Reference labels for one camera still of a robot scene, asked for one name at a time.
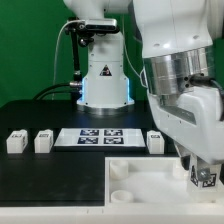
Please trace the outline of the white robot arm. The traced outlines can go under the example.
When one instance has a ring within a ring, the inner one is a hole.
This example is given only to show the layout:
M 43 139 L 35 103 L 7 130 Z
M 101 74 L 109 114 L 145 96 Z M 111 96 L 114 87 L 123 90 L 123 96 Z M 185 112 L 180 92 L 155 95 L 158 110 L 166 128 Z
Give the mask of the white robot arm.
M 192 178 L 217 176 L 224 164 L 224 90 L 214 75 L 213 41 L 224 27 L 224 0 L 63 1 L 78 18 L 80 45 L 89 49 L 81 105 L 111 110 L 129 102 L 123 36 L 113 16 L 131 14 L 157 128 L 174 140 Z

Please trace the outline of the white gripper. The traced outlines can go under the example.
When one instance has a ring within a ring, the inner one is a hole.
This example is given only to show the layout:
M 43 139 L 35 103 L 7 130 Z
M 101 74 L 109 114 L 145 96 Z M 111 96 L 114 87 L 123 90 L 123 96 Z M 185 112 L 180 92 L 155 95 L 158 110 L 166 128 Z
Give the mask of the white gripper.
M 148 89 L 146 71 L 141 81 Z M 160 103 L 158 95 L 147 90 L 156 127 L 208 164 L 224 163 L 224 91 L 217 87 L 193 86 L 182 93 L 174 106 Z M 200 182 L 211 178 L 208 167 L 199 168 Z

